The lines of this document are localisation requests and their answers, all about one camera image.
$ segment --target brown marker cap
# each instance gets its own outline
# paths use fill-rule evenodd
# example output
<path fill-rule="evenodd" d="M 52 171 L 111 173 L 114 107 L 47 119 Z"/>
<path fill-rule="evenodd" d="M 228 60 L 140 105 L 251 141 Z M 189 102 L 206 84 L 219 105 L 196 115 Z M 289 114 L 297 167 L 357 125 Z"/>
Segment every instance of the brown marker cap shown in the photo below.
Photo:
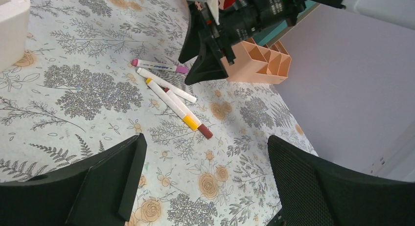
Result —
<path fill-rule="evenodd" d="M 204 124 L 200 125 L 197 128 L 207 139 L 212 138 L 213 134 L 210 132 L 209 128 L 207 128 Z"/>

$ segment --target pen holder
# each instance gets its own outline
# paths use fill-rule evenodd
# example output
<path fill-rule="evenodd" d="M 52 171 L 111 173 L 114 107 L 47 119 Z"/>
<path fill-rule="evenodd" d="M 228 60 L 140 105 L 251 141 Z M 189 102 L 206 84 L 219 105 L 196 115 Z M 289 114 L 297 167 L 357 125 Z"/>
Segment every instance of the pen holder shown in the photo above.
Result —
<path fill-rule="evenodd" d="M 288 77 L 291 56 L 280 41 L 258 46 L 249 38 L 232 46 L 232 50 L 236 56 L 233 65 L 225 57 L 221 59 L 228 81 L 279 84 Z"/>
<path fill-rule="evenodd" d="M 24 55 L 30 0 L 0 0 L 0 72 Z"/>

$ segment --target pink organizer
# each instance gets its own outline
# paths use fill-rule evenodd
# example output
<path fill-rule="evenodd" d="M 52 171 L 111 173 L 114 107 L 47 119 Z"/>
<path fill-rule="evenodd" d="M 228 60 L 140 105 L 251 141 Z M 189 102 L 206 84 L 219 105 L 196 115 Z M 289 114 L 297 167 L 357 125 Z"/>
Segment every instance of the pink organizer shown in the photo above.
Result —
<path fill-rule="evenodd" d="M 228 81 L 279 84 L 288 77 L 291 56 L 280 41 L 271 46 L 258 46 L 250 38 L 232 47 L 235 64 L 221 61 L 228 73 Z"/>

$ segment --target pink marker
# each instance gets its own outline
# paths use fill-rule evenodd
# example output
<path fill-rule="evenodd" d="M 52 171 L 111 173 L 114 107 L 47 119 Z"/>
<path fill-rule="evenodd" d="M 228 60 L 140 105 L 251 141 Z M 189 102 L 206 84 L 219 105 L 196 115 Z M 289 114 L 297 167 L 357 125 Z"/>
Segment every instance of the pink marker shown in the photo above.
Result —
<path fill-rule="evenodd" d="M 184 66 L 167 65 L 167 64 L 139 60 L 139 59 L 133 59 L 131 64 L 137 67 L 161 69 L 161 70 L 178 72 L 178 73 L 187 73 L 189 71 L 189 69 Z"/>

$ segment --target yellow marker cap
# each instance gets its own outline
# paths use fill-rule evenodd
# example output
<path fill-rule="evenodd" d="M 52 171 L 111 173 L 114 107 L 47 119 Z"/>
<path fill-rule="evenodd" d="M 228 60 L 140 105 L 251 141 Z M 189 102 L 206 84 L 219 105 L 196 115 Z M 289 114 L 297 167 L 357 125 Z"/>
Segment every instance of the yellow marker cap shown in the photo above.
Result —
<path fill-rule="evenodd" d="M 197 130 L 196 123 L 189 117 L 189 115 L 186 115 L 183 118 L 183 122 L 185 122 L 192 129 L 192 131 Z"/>

